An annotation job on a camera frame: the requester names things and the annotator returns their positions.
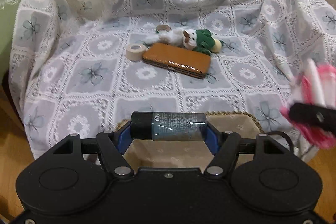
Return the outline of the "dark teal bottle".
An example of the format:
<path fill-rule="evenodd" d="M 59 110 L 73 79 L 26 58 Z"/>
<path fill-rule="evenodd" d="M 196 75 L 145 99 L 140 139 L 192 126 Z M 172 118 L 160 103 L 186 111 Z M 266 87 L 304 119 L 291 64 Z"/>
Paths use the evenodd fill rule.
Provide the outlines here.
<path fill-rule="evenodd" d="M 207 118 L 203 113 L 137 111 L 131 115 L 130 135 L 153 141 L 203 141 Z"/>

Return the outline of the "green tape roll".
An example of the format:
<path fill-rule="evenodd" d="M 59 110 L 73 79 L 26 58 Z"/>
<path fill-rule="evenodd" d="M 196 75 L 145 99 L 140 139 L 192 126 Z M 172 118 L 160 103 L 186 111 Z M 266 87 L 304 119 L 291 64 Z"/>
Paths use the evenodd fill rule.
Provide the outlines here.
<path fill-rule="evenodd" d="M 170 32 L 171 31 L 171 27 L 166 25 L 166 24 L 160 24 L 156 27 L 156 32 L 159 33 L 161 31 L 166 31 L 166 32 Z"/>

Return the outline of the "brown leather case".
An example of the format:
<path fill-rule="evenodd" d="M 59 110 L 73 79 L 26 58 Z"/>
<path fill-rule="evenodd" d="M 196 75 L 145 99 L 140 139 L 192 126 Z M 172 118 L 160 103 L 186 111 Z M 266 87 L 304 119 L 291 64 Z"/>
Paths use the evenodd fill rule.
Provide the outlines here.
<path fill-rule="evenodd" d="M 205 78 L 211 58 L 204 54 L 163 43 L 155 43 L 142 56 L 146 64 L 188 75 Z"/>

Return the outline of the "pink white sock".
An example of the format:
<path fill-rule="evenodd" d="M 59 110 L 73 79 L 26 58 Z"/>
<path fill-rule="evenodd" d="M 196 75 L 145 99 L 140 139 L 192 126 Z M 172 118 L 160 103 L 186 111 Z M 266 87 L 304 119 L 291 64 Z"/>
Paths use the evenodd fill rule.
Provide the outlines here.
<path fill-rule="evenodd" d="M 335 67 L 330 64 L 317 65 L 313 59 L 307 59 L 303 71 L 291 82 L 291 96 L 287 106 L 280 110 L 310 144 L 320 149 L 334 148 L 335 132 L 326 132 L 289 119 L 289 109 L 297 102 L 335 109 Z"/>

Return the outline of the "floral lace sofa cover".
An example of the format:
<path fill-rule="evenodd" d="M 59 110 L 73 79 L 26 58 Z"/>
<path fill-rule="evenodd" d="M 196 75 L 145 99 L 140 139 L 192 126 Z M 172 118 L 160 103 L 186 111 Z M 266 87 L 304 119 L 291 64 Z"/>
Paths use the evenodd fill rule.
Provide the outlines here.
<path fill-rule="evenodd" d="M 219 41 L 202 79 L 126 57 L 184 34 Z M 335 9 L 326 0 L 21 0 L 9 85 L 30 149 L 69 134 L 111 131 L 134 111 L 247 112 L 286 132 L 304 161 L 317 153 L 280 114 L 305 60 L 335 63 Z"/>

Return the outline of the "green white plush toy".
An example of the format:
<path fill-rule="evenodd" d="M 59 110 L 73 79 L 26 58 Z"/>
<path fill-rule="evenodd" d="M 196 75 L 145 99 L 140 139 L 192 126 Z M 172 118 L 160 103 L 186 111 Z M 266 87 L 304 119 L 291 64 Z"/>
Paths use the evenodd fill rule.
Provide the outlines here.
<path fill-rule="evenodd" d="M 161 31 L 144 38 L 146 45 L 163 43 L 176 47 L 184 47 L 187 50 L 211 55 L 214 46 L 214 38 L 208 29 L 175 28 L 170 32 Z"/>

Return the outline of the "woven basket with fabric liner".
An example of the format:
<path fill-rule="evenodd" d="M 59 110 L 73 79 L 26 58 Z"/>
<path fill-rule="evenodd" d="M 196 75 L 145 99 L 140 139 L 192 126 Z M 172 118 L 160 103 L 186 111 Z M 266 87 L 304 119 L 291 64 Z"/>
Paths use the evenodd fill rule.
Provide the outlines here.
<path fill-rule="evenodd" d="M 254 139 L 263 131 L 258 120 L 247 112 L 207 112 L 206 116 L 219 132 L 233 131 Z M 140 167 L 198 167 L 204 171 L 214 156 L 202 141 L 134 140 L 123 157 L 134 171 Z"/>

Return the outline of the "beige tape roll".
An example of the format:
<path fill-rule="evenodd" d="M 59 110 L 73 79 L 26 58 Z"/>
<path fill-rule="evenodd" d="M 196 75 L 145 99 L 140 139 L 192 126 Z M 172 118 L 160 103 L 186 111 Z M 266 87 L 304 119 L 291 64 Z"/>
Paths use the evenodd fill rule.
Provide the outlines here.
<path fill-rule="evenodd" d="M 126 58 L 130 61 L 140 61 L 145 52 L 146 47 L 143 44 L 129 44 L 126 47 Z"/>

